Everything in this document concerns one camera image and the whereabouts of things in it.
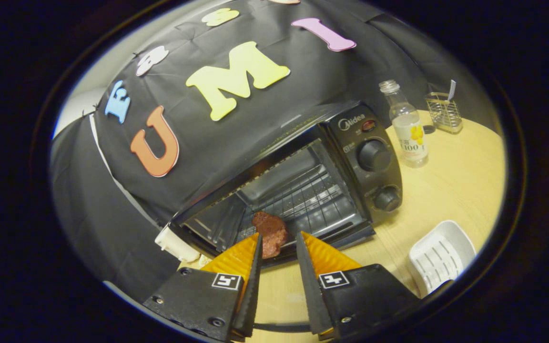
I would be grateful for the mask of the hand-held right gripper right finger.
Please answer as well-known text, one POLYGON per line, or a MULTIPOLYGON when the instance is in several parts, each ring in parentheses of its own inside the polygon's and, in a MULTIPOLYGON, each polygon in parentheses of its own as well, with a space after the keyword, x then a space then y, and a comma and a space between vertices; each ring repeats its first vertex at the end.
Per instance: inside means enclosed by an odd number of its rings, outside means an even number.
POLYGON ((311 332, 323 341, 363 341, 392 326, 418 298, 379 263, 360 265, 300 232, 296 251, 311 332))

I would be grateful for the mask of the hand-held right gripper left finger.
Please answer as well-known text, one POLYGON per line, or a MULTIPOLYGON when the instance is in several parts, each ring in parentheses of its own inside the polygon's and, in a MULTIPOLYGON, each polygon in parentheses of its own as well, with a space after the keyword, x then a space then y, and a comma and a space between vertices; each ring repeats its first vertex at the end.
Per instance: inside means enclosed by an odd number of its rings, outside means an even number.
POLYGON ((253 334, 262 267, 262 235, 255 233, 201 269, 183 267, 144 307, 185 329, 222 343, 253 334))

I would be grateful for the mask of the reddish-brown meat piece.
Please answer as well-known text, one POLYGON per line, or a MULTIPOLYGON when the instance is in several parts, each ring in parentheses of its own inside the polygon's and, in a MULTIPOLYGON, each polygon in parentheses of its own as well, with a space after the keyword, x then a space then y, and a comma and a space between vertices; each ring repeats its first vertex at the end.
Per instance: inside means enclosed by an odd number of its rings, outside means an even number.
POLYGON ((278 256, 281 247, 287 243, 288 232, 284 220, 264 211, 255 213, 252 224, 262 236, 262 258, 278 256))

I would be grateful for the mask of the black electric oven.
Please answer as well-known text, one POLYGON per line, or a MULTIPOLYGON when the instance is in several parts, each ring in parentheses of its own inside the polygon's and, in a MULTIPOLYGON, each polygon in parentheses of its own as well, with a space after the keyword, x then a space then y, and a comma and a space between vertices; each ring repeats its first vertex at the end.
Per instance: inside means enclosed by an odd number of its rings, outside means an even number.
POLYGON ((214 135, 201 149, 218 184, 175 214, 170 225, 217 256, 255 233, 265 212, 283 220, 288 239, 264 271, 297 259, 295 237, 307 232, 335 248, 375 234, 403 200, 398 159, 385 127, 361 101, 256 116, 214 135))

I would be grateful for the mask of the white toaster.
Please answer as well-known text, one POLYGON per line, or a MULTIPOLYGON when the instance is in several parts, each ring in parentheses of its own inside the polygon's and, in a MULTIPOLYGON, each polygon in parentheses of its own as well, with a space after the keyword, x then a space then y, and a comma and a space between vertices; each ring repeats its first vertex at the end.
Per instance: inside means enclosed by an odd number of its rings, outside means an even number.
POLYGON ((177 236, 169 224, 161 229, 154 242, 161 251, 168 252, 181 262, 194 262, 201 257, 200 252, 177 236))

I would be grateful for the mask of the white rectangular dish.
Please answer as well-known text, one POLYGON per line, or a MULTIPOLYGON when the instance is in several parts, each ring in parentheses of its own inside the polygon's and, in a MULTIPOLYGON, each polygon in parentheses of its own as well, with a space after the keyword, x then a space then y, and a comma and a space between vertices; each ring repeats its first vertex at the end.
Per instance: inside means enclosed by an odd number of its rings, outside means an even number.
POLYGON ((410 272, 420 297, 455 280, 477 256, 469 236, 453 220, 444 220, 418 240, 409 251, 410 272))

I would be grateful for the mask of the clear bottle with yellow label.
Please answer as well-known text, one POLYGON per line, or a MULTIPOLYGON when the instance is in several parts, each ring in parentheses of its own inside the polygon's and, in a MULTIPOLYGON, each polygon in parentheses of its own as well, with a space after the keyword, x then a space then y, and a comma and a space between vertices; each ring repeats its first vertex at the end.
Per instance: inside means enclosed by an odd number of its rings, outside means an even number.
POLYGON ((423 167, 428 162, 428 149, 418 111, 408 102, 395 80, 382 81, 378 86, 387 100, 388 117, 398 137, 405 165, 414 169, 423 167))

